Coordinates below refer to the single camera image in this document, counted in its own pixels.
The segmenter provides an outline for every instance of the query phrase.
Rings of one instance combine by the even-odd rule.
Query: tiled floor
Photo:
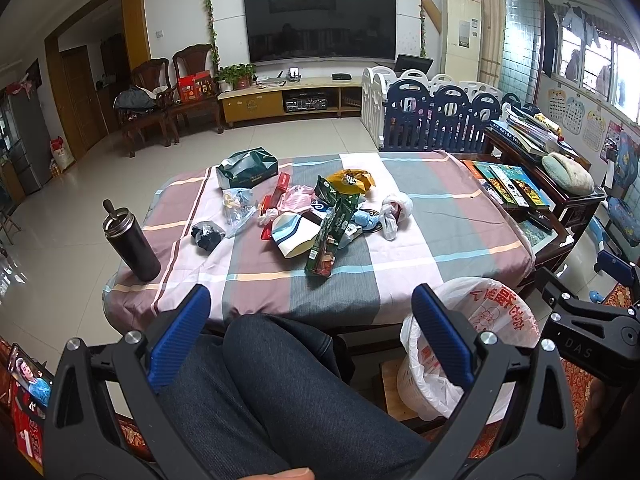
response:
[[[255,146],[278,157],[375,151],[357,118],[249,126],[223,135],[200,131],[185,134],[177,146],[149,145],[132,159],[124,155],[120,137],[103,139],[14,214],[22,232],[14,235],[15,245],[6,245],[10,259],[0,262],[0,335],[47,361],[52,371],[73,336],[89,345],[116,341],[119,334],[102,313],[102,287],[118,267],[102,232],[102,200],[127,206],[142,219],[156,190],[174,174],[212,166]],[[585,236],[562,276],[582,298],[588,297],[590,286],[606,294],[614,285],[595,275],[594,261],[594,245]],[[535,295],[530,306],[538,319],[548,315]]]

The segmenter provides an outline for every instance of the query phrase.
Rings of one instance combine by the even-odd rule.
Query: television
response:
[[[396,0],[244,0],[252,63],[396,58]]]

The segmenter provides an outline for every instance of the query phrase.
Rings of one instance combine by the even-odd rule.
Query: person's leg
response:
[[[317,480],[409,469],[428,443],[337,377],[330,341],[312,327],[255,314],[231,323],[223,356],[271,447],[291,467],[310,467]]]
[[[214,478],[238,480],[290,469],[242,402],[222,359],[222,338],[199,336],[159,402]]]

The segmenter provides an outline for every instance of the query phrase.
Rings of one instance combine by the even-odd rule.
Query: green ivy garland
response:
[[[212,60],[213,65],[216,67],[216,71],[218,71],[218,66],[220,65],[220,55],[218,54],[218,47],[216,45],[216,30],[213,28],[213,4],[211,0],[204,0],[204,7],[207,11],[207,27],[209,28],[209,42],[213,46]]]
[[[426,40],[424,39],[424,33],[425,33],[425,16],[426,12],[424,10],[424,7],[422,6],[422,0],[420,0],[420,56],[421,57],[427,57],[427,43]]]

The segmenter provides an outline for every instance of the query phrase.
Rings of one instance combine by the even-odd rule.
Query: green plastic package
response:
[[[252,188],[278,174],[278,159],[264,148],[237,152],[216,166],[218,184],[222,189]]]
[[[306,261],[305,271],[328,278],[334,268],[335,253],[353,214],[358,208],[358,194],[343,195],[321,176],[315,189],[316,196],[331,206],[322,220],[320,232]]]

